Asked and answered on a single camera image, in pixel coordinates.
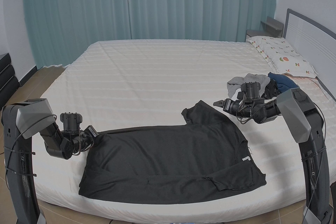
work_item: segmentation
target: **headboard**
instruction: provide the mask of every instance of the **headboard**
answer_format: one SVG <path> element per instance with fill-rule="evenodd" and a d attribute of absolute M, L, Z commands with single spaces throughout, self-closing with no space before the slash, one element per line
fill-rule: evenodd
<path fill-rule="evenodd" d="M 336 34 L 316 21 L 287 9 L 283 37 L 314 67 L 320 84 L 335 99 Z"/>

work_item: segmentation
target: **black t-shirt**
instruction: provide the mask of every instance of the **black t-shirt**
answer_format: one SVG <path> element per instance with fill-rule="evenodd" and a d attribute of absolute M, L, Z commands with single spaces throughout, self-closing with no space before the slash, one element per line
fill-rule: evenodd
<path fill-rule="evenodd" d="M 132 204 L 188 204 L 266 184 L 247 140 L 224 114 L 199 101 L 186 125 L 101 132 L 79 185 L 87 198 Z"/>

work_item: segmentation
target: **floral pillow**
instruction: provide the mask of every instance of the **floral pillow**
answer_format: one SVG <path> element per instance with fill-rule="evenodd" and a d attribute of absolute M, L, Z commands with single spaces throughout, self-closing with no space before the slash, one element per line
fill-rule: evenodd
<path fill-rule="evenodd" d="M 247 39 L 276 74 L 315 78 L 314 68 L 283 37 L 256 36 Z"/>

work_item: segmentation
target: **bed sheet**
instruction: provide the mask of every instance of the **bed sheet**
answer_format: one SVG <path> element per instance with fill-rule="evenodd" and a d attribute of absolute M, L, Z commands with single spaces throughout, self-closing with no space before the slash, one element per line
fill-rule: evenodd
<path fill-rule="evenodd" d="M 146 125 L 184 125 L 181 111 L 199 100 L 212 105 L 228 97 L 226 83 L 271 68 L 248 43 L 195 40 L 101 41 L 89 48 L 42 95 L 53 112 L 77 112 L 82 129 L 97 131 Z M 322 109 L 327 123 L 330 182 L 336 181 L 336 105 L 317 81 L 294 81 Z M 69 160 L 47 154 L 33 136 L 37 197 L 80 212 L 136 223 L 216 223 L 244 219 L 305 199 L 299 147 L 285 121 L 237 124 L 267 184 L 241 195 L 195 204 L 141 205 L 78 195 L 86 152 Z"/>

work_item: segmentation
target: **tiled floor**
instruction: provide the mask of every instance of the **tiled floor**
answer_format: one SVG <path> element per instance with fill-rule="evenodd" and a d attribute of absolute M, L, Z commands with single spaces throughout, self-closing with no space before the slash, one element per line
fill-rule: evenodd
<path fill-rule="evenodd" d="M 38 70 L 27 83 L 19 88 L 7 104 L 39 98 L 53 81 L 64 71 L 63 67 L 48 67 Z M 3 148 L 3 126 L 0 124 L 0 152 Z M 4 155 L 0 155 L 0 223 L 16 222 L 16 215 L 11 202 L 10 193 L 5 183 Z M 252 218 L 238 220 L 234 224 L 291 224 L 302 222 L 302 212 L 305 201 L 300 201 L 279 210 L 274 210 Z M 68 208 L 50 205 L 39 201 L 48 224 L 109 224 L 110 219 L 88 215 Z M 113 224 L 128 224 L 128 222 L 113 220 Z"/>

